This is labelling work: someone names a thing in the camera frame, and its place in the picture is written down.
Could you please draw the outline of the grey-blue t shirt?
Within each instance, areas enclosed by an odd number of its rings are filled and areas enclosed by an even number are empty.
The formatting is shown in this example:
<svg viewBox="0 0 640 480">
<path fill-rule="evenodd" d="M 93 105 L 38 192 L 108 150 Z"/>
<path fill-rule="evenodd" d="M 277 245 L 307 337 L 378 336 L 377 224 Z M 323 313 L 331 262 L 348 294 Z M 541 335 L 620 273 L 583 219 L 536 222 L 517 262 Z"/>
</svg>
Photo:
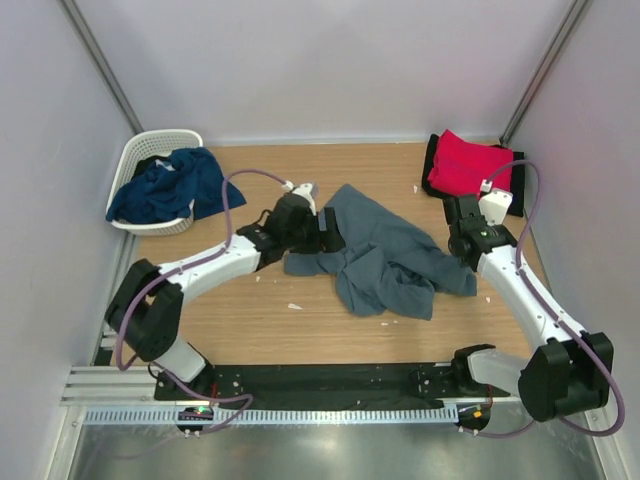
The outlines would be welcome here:
<svg viewBox="0 0 640 480">
<path fill-rule="evenodd" d="M 477 295 L 473 271 L 444 253 L 423 230 L 345 184 L 327 202 L 346 246 L 336 253 L 293 254 L 290 276 L 332 275 L 347 310 L 358 316 L 386 311 L 422 320 L 438 293 Z"/>
</svg>

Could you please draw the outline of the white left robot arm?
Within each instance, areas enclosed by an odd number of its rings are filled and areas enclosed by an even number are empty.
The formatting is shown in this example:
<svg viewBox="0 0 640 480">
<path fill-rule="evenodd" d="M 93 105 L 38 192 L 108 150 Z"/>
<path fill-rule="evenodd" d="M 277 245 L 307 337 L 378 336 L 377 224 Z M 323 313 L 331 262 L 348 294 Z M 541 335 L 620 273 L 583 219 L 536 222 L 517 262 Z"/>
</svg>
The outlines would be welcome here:
<svg viewBox="0 0 640 480">
<path fill-rule="evenodd" d="M 204 398 L 212 387 L 210 363 L 179 334 L 184 305 L 235 278 L 280 261 L 285 253 L 334 253 L 345 246 L 335 209 L 317 211 L 299 193 L 283 195 L 272 210 L 223 242 L 191 257 L 159 266 L 135 262 L 105 313 L 141 360 L 177 378 L 188 398 Z"/>
</svg>

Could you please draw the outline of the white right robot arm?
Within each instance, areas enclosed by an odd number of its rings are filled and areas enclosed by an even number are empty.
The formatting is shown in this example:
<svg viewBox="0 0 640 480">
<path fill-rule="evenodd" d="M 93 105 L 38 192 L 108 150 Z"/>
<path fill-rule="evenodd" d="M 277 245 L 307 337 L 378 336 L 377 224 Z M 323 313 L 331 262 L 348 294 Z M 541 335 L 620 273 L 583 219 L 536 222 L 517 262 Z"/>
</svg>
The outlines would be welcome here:
<svg viewBox="0 0 640 480">
<path fill-rule="evenodd" d="M 538 422 L 598 409 L 609 400 L 614 348 L 553 298 L 525 261 L 516 238 L 483 214 L 473 195 L 443 202 L 454 257 L 502 297 L 532 350 L 528 360 L 477 346 L 459 350 L 451 384 L 471 396 L 485 385 L 520 399 Z"/>
</svg>

